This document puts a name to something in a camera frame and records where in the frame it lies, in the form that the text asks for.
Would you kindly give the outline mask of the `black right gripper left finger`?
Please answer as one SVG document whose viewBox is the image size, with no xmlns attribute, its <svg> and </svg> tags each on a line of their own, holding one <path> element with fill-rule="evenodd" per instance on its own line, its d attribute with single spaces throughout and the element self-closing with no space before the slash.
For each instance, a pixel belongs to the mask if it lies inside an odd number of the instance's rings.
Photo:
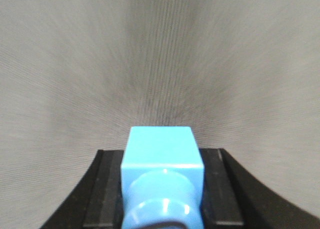
<svg viewBox="0 0 320 229">
<path fill-rule="evenodd" d="M 90 167 L 44 229 L 119 229 L 123 220 L 122 150 L 98 150 Z"/>
</svg>

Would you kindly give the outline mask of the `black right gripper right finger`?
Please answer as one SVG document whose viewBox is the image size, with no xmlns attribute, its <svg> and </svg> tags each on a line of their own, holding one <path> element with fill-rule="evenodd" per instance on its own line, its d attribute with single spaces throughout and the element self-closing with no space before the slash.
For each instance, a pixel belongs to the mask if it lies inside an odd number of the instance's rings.
<svg viewBox="0 0 320 229">
<path fill-rule="evenodd" d="M 318 229 L 320 219 L 250 174 L 223 148 L 200 149 L 206 229 Z"/>
</svg>

